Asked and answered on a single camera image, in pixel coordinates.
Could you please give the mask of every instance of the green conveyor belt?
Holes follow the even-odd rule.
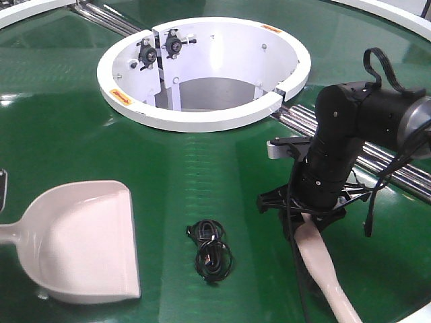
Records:
[[[406,87],[431,89],[431,44],[361,11],[319,0],[107,2],[146,28],[184,17],[257,20],[310,51],[312,108],[332,83],[369,79],[362,53],[381,47]],[[259,214],[256,195],[287,182],[290,160],[267,158],[265,142],[292,135],[271,118],[221,133],[151,129],[116,113],[98,89],[96,67],[121,37],[61,8],[0,30],[0,167],[9,172],[1,222],[17,221],[40,193],[66,182],[115,179],[132,192],[142,298],[73,306],[38,297],[14,247],[0,248],[0,322],[303,322],[290,247],[277,213]],[[429,162],[419,166],[431,170]],[[431,207],[395,186],[323,232],[339,280],[364,322],[396,322],[431,300]],[[193,268],[185,227],[212,218],[227,232],[232,274],[217,287]],[[313,322],[336,322],[307,295]]]

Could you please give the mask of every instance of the orange warning label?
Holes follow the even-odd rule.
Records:
[[[283,30],[280,30],[276,27],[270,26],[270,25],[262,25],[263,28],[271,30],[272,32],[276,32],[277,34],[279,34],[280,32],[283,32]]]
[[[122,91],[119,89],[112,89],[109,91],[118,101],[120,101],[123,105],[129,106],[132,104],[132,99],[126,96]]]

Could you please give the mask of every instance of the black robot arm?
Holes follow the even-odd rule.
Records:
[[[381,76],[371,67],[372,53],[381,62],[393,89],[382,88]],[[289,207],[293,211],[292,219],[295,213],[312,213],[320,230],[343,217],[343,206],[351,202],[343,197],[346,194],[350,196],[347,178],[364,142],[375,143],[397,152],[397,155],[388,168],[378,174],[381,180],[372,194],[361,192],[362,200],[372,196],[366,224],[366,235],[370,236],[372,204],[386,176],[412,158],[431,156],[428,131],[431,127],[431,99],[426,97],[424,89],[402,87],[388,58],[379,48],[369,48],[364,53],[364,66],[376,78],[374,82],[331,85],[319,93],[315,108],[316,134],[306,153],[301,147],[305,157],[298,160],[296,170],[291,174],[291,196],[282,196],[278,209]],[[292,146],[292,151],[295,150],[295,143],[288,145]],[[265,211],[266,202],[276,194],[283,194],[281,188],[259,196],[260,211]]]

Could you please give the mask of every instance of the metal rod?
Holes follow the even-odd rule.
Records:
[[[121,36],[127,37],[141,31],[137,26],[126,22],[123,18],[117,17],[115,14],[92,5],[91,3],[81,4],[78,2],[76,5],[73,5],[72,8],[87,20],[112,30]]]

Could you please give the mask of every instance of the dustpan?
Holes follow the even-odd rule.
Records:
[[[18,222],[0,225],[0,243],[15,244],[27,275],[60,301],[141,295],[131,194],[120,182],[74,182],[42,193]]]

